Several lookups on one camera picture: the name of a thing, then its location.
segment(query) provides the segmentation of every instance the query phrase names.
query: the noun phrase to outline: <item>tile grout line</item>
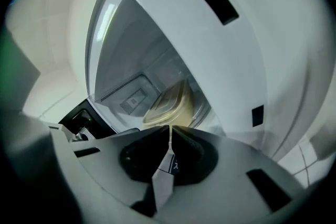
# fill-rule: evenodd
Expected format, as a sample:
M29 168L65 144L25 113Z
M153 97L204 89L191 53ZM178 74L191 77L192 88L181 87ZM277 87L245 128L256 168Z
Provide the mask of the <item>tile grout line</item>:
M298 173L300 173L300 172L306 170L307 168L309 168L310 166L312 166L312 165L313 165L314 163L316 163L317 161L318 161L318 159L317 159L316 161L312 162L311 164L309 164L306 168L301 169L301 170L298 170L298 171L295 172L293 175L297 175Z
M50 107L48 107L43 113L42 115L44 116L45 113L47 113L50 109L52 109L56 104L58 104L59 102L63 101L66 97L70 96L72 93L74 93L76 90L73 90L69 93L67 93L65 96L63 96L61 99L59 99L58 101L56 101L55 103L53 103Z
M302 155L302 158L303 158L303 162L304 162L304 166L305 166L305 170L306 170L306 174L307 174L307 183L308 183L308 186L309 186L310 184L309 184L309 175L308 175L308 169L307 169L307 165L306 165L306 159L304 157L304 154L303 154L303 151L302 151L302 148L300 147L300 145L299 145L299 149L300 149L300 152L301 152L301 155Z

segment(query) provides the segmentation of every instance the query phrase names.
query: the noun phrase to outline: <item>translucent lid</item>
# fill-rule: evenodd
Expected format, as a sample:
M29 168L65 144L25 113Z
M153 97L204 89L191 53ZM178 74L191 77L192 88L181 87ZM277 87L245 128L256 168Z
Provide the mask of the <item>translucent lid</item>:
M146 113L143 124L153 124L171 118L186 105L190 98L188 81L179 81L160 94Z

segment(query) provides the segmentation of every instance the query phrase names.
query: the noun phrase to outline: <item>black rubber part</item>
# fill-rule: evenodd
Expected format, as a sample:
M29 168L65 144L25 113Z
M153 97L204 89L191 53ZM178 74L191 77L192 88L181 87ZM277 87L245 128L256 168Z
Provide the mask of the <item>black rubber part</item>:
M169 126L163 126L124 147L119 156L120 165L131 179L151 183L168 148Z
M291 198L262 169L254 169L246 174L273 212L291 201Z
M193 135L192 130L173 126L172 149L179 171L174 177L175 186L201 182L215 169L218 162L216 148Z

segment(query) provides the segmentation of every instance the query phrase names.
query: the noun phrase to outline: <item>white wall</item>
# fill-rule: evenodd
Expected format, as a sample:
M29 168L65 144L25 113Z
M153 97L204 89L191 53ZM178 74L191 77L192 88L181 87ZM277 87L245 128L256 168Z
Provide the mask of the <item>white wall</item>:
M23 111L58 122L87 97L70 69L68 20L72 0L17 0L5 25L17 47L40 72Z
M290 172L304 188L325 178L336 158L336 152L321 158L314 145L304 140L296 145L278 164Z
M85 81L85 47L93 8L97 0L72 0L69 17L69 58L70 66L77 81Z

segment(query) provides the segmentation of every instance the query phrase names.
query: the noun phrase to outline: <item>tiled wall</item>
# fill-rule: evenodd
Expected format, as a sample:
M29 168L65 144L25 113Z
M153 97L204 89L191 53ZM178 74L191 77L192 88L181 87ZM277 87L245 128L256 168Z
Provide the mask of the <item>tiled wall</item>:
M325 159L318 159L311 142L305 140L296 145L278 164L307 188L328 174L335 157L336 153L333 153Z

